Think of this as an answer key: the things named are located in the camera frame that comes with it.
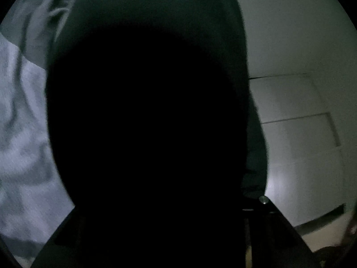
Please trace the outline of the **large black puffer coat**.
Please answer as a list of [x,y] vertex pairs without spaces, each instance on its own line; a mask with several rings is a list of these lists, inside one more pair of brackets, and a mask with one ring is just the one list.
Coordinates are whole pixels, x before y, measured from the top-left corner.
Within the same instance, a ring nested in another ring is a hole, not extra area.
[[264,193],[237,0],[75,0],[48,60],[65,267],[242,267]]

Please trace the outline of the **white wardrobe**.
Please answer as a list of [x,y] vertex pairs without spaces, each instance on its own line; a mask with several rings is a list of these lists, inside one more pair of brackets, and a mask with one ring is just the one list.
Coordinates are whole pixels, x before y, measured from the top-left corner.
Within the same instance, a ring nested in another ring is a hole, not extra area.
[[249,80],[268,144],[267,196],[294,226],[356,201],[356,76]]

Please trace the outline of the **striped blue beige duvet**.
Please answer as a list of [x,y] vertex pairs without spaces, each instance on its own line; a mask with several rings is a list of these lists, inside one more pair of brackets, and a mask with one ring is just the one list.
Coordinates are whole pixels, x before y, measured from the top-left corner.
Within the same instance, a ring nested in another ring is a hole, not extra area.
[[75,0],[16,0],[1,22],[1,266],[30,267],[74,206],[47,131],[47,56]]

